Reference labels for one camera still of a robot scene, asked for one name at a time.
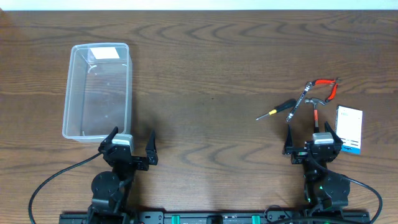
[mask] wooden table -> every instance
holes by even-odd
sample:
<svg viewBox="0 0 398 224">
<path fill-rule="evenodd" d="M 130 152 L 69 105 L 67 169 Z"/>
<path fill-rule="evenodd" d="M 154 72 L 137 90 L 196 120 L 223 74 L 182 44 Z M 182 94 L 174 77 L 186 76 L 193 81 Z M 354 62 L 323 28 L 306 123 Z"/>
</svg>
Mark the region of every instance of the wooden table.
<svg viewBox="0 0 398 224">
<path fill-rule="evenodd" d="M 134 63 L 133 135 L 144 154 L 157 131 L 159 165 L 139 172 L 129 203 L 176 210 L 264 210 L 305 203 L 303 171 L 281 150 L 287 111 L 306 82 L 340 77 L 320 107 L 334 126 L 337 105 L 363 110 L 360 156 L 328 167 L 384 198 L 377 223 L 398 214 L 398 17 L 394 11 L 2 12 L 0 18 L 0 222 L 28 223 L 32 192 L 47 177 L 97 151 L 62 136 L 70 51 L 124 42 Z M 308 96 L 326 98 L 330 88 Z M 294 138 L 311 138 L 312 107 L 301 105 Z M 37 223 L 85 211 L 102 158 L 60 175 L 34 202 Z M 349 208 L 373 215 L 377 198 L 351 184 Z"/>
</svg>

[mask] pliers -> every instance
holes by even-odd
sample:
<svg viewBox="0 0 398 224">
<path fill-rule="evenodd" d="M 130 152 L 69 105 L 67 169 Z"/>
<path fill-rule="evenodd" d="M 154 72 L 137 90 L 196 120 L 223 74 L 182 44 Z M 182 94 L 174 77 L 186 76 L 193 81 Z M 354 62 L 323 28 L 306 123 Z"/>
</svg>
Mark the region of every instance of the pliers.
<svg viewBox="0 0 398 224">
<path fill-rule="evenodd" d="M 330 93 L 329 97 L 325 100 L 325 102 L 328 103 L 336 96 L 337 86 L 340 81 L 341 80 L 339 78 L 336 78 L 335 80 L 318 79 L 318 80 L 314 80 L 312 82 L 308 82 L 305 85 L 305 89 L 304 89 L 303 93 L 301 94 L 300 98 L 297 100 L 296 105 L 293 107 L 292 111 L 287 116 L 286 121 L 289 122 L 292 119 L 292 117 L 293 117 L 294 113 L 296 112 L 297 108 L 299 107 L 301 101 L 304 99 L 305 94 L 307 94 L 307 92 L 309 90 L 311 90 L 312 87 L 314 87 L 315 85 L 319 85 L 319 84 L 333 84 L 331 93 Z"/>
</svg>

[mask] hand tool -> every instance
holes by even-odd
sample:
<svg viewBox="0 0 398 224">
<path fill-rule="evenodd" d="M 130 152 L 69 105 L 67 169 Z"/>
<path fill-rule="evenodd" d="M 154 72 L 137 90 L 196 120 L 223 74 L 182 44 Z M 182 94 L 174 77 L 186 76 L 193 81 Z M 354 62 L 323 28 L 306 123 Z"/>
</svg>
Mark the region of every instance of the hand tool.
<svg viewBox="0 0 398 224">
<path fill-rule="evenodd" d="M 295 104 L 296 104 L 296 100 L 295 99 L 290 99 L 290 100 L 286 101 L 285 103 L 282 103 L 281 105 L 276 106 L 272 111 L 268 112 L 267 114 L 264 114 L 264 115 L 256 118 L 256 121 L 258 121 L 258 120 L 260 120 L 262 118 L 265 118 L 266 116 L 269 116 L 269 115 L 272 115 L 272 114 L 275 114 L 275 113 L 279 113 L 279 112 L 281 112 L 283 110 L 291 108 Z"/>
<path fill-rule="evenodd" d="M 318 104 L 321 104 L 321 105 L 325 106 L 326 102 L 321 100 L 321 99 L 318 99 L 318 98 L 311 98 L 311 99 L 306 98 L 304 102 L 313 104 L 313 118 L 315 120 L 315 126 L 314 126 L 314 129 L 313 129 L 313 132 L 314 133 L 319 133 Z"/>
<path fill-rule="evenodd" d="M 286 121 L 289 122 L 289 121 L 292 120 L 292 117 L 293 117 L 294 113 L 296 112 L 297 108 L 299 107 L 301 101 L 304 99 L 305 94 L 307 94 L 307 92 L 309 90 L 311 90 L 312 87 L 314 87 L 317 84 L 333 84 L 333 88 L 331 89 L 331 93 L 330 93 L 329 97 L 325 100 L 325 102 L 328 103 L 329 101 L 331 101 L 335 97 L 337 86 L 338 86 L 338 83 L 340 81 L 341 81 L 340 79 L 336 78 L 335 80 L 319 79 L 319 80 L 314 80 L 312 82 L 308 82 L 305 85 L 305 89 L 304 89 L 303 93 L 301 94 L 300 98 L 297 100 L 296 105 L 293 107 L 292 111 L 289 113 L 288 117 L 286 118 Z"/>
</svg>

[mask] label on plastic bin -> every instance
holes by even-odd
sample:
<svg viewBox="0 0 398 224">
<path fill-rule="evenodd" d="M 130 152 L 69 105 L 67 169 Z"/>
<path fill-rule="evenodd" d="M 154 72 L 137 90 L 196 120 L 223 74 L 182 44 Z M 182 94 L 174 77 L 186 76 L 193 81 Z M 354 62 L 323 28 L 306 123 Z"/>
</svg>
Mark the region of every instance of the label on plastic bin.
<svg viewBox="0 0 398 224">
<path fill-rule="evenodd" d="M 119 59 L 119 54 L 114 47 L 90 48 L 95 59 Z"/>
</svg>

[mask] plastic bin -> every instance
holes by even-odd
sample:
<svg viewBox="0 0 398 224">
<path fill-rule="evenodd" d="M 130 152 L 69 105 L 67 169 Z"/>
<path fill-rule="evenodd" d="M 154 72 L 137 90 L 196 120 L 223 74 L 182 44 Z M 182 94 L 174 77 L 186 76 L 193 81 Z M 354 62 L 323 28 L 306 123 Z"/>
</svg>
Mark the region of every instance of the plastic bin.
<svg viewBox="0 0 398 224">
<path fill-rule="evenodd" d="M 115 126 L 130 134 L 132 62 L 123 43 L 76 45 L 70 55 L 62 134 L 101 142 Z"/>
</svg>

